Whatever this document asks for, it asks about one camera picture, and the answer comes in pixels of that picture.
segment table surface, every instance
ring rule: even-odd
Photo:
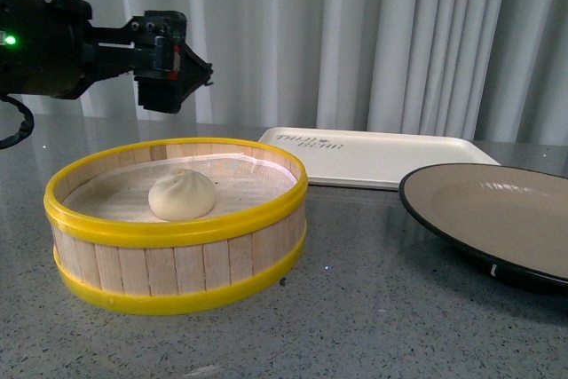
[[[18,118],[0,122],[2,138]],[[132,316],[67,291],[43,211],[55,172],[140,140],[263,133],[36,117],[31,138],[0,152],[0,377],[568,377],[568,298],[475,269],[397,192],[310,186],[286,285],[213,311]],[[567,147],[476,145],[504,165],[568,173]]]

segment white tray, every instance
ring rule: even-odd
[[[390,133],[269,129],[259,142],[298,157],[311,184],[398,189],[409,172],[442,163],[499,164],[468,141]]]

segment plate rim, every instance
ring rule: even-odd
[[[433,165],[429,165],[429,166],[424,166],[424,167],[421,167],[419,169],[412,170],[411,172],[407,173],[400,180],[400,184],[398,185],[398,195],[399,195],[400,200],[402,201],[402,204],[405,207],[406,211],[414,219],[416,219],[416,221],[418,221],[422,226],[424,226],[426,229],[428,229],[429,231],[431,231],[432,233],[437,235],[437,237],[440,237],[445,241],[449,241],[449,242],[453,243],[453,245],[456,246],[458,249],[463,250],[466,253],[473,255],[474,257],[481,258],[481,260],[489,262],[492,265],[495,265],[496,268],[504,268],[505,270],[516,272],[516,273],[519,273],[519,274],[524,275],[524,276],[528,276],[528,277],[536,279],[536,280],[541,280],[541,281],[546,282],[548,284],[552,283],[552,284],[556,284],[556,285],[561,286],[561,287],[568,288],[568,277],[559,277],[559,276],[556,276],[554,274],[549,274],[547,272],[538,271],[538,270],[535,270],[533,268],[529,268],[527,266],[516,264],[516,263],[508,261],[506,259],[502,259],[502,258],[497,257],[495,255],[492,255],[490,253],[484,252],[483,250],[474,248],[474,247],[470,246],[469,244],[464,243],[463,241],[460,241],[456,237],[453,237],[452,235],[450,235],[450,234],[444,232],[443,230],[439,229],[437,226],[432,224],[428,219],[423,217],[420,214],[420,212],[418,212],[414,208],[414,206],[412,205],[412,203],[408,200],[408,198],[406,196],[405,185],[406,185],[407,180],[410,179],[412,176],[414,176],[416,173],[419,173],[422,170],[432,169],[432,168],[440,168],[440,167],[447,167],[447,166],[452,166],[452,167],[470,166],[470,167],[475,167],[475,168],[484,167],[484,168],[500,168],[500,169],[510,169],[510,170],[521,170],[523,172],[529,172],[531,174],[533,174],[533,173],[541,174],[541,175],[546,175],[546,176],[549,176],[549,177],[552,177],[552,178],[564,179],[564,180],[567,180],[567,181],[568,181],[568,178],[559,177],[558,175],[554,175],[554,174],[547,173],[547,172],[541,172],[541,171],[538,171],[538,170],[529,170],[529,169],[520,168],[520,167],[516,167],[516,166],[503,166],[503,165],[500,165],[500,164],[442,163],[442,164],[433,164]],[[496,274],[493,271],[492,271],[491,275],[493,277],[496,277]]]

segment black cable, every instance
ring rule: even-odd
[[[29,108],[24,106],[17,99],[11,98],[8,95],[0,95],[0,101],[7,102],[16,106],[18,110],[24,115],[24,121],[20,125],[20,130],[14,133],[11,137],[0,140],[0,150],[15,146],[20,141],[29,137],[34,130],[34,115]]]

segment green led light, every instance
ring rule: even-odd
[[[14,45],[16,44],[18,41],[16,40],[16,38],[14,36],[6,36],[4,38],[4,43],[6,44],[10,44],[10,45]]]

